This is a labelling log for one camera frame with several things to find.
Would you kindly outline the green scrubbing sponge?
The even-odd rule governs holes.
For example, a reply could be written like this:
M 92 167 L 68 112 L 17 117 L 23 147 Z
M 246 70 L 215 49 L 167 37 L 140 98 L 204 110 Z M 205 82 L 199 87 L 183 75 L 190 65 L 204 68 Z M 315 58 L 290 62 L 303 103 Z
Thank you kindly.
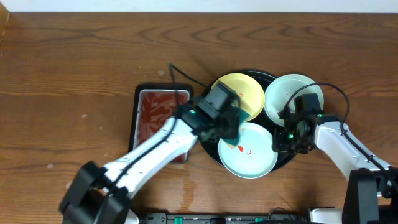
M 239 144 L 239 127 L 248 118 L 250 114 L 238 107 L 232 107 L 226 116 L 227 128 L 222 140 L 231 148 L 234 149 Z

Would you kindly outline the light blue plate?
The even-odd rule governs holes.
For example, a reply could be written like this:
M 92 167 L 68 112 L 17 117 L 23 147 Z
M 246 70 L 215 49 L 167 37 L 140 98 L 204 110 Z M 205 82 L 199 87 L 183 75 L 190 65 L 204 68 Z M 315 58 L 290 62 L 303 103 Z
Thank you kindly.
M 227 170 L 244 179 L 256 179 L 268 174 L 278 158 L 278 153 L 272 150 L 272 134 L 255 123 L 243 123 L 239 127 L 239 142 L 236 145 L 220 139 L 218 154 Z

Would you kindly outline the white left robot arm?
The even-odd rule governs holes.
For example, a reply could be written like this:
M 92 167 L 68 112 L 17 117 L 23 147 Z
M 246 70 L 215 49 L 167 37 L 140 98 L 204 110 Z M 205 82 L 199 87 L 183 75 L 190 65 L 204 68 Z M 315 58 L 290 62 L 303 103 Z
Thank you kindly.
M 161 129 L 135 150 L 103 167 L 92 161 L 84 164 L 60 202 L 60 213 L 70 223 L 139 223 L 131 201 L 141 187 L 197 140 L 236 139 L 239 119 L 237 106 L 178 106 Z

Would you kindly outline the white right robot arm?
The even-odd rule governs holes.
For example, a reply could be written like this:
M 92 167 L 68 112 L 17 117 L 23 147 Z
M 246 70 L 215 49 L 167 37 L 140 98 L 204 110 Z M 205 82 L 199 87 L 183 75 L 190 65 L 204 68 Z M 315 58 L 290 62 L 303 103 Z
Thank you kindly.
M 347 179 L 343 208 L 315 208 L 312 223 L 397 223 L 397 168 L 373 154 L 337 116 L 293 116 L 274 131 L 272 149 L 292 155 L 319 149 Z

